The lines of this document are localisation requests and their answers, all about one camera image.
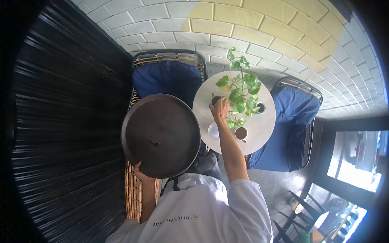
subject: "round tray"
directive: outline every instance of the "round tray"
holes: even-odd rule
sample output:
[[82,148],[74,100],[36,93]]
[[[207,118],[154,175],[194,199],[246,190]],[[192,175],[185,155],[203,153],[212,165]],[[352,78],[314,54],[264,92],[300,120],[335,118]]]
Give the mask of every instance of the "round tray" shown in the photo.
[[200,128],[192,110],[168,94],[152,94],[135,103],[124,117],[121,142],[132,165],[153,178],[181,174],[200,148]]

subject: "person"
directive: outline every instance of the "person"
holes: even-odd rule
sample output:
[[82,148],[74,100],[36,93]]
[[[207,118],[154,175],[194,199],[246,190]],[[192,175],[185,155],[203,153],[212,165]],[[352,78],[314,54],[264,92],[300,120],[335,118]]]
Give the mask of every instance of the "person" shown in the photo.
[[127,220],[107,243],[118,242],[272,242],[269,212],[259,185],[249,180],[246,162],[227,127],[228,100],[209,106],[217,124],[230,188],[211,176],[184,173],[169,181],[155,204],[155,179],[139,171],[143,207],[140,224]]

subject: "chair cushion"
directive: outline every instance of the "chair cushion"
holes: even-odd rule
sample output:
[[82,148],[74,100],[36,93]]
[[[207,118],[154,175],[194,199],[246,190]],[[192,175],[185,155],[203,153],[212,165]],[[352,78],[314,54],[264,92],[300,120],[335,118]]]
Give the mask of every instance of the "chair cushion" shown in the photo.
[[276,123],[308,125],[319,111],[320,100],[300,89],[275,87],[270,93],[274,100]]
[[307,125],[320,108],[320,100],[294,87],[270,91],[275,105],[276,124],[268,142],[251,156],[248,169],[293,171],[302,167]]
[[288,145],[292,127],[288,123],[276,123],[268,142],[252,154],[247,168],[289,171]]
[[201,86],[201,75],[194,66],[168,60],[136,68],[132,82],[141,98],[150,94],[170,94],[192,108]]

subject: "window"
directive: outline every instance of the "window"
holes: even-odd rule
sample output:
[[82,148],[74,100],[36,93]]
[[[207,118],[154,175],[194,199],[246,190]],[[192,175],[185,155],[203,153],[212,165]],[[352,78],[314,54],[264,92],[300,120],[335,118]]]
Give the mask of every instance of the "window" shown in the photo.
[[376,192],[381,179],[380,156],[386,156],[388,131],[336,133],[327,175],[359,188]]

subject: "hand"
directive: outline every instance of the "hand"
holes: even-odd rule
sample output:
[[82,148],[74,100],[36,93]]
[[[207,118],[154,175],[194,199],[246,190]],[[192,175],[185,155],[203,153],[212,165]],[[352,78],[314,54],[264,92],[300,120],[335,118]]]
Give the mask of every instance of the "hand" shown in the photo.
[[148,177],[147,175],[143,174],[139,171],[139,167],[141,165],[142,161],[139,162],[137,165],[134,166],[134,175],[142,182],[142,186],[153,186],[155,185],[155,178]]
[[212,104],[209,104],[209,108],[212,112],[212,116],[214,117],[216,124],[219,125],[221,122],[226,124],[226,116],[228,115],[228,100],[226,97],[221,97],[217,101],[215,107],[213,107]]

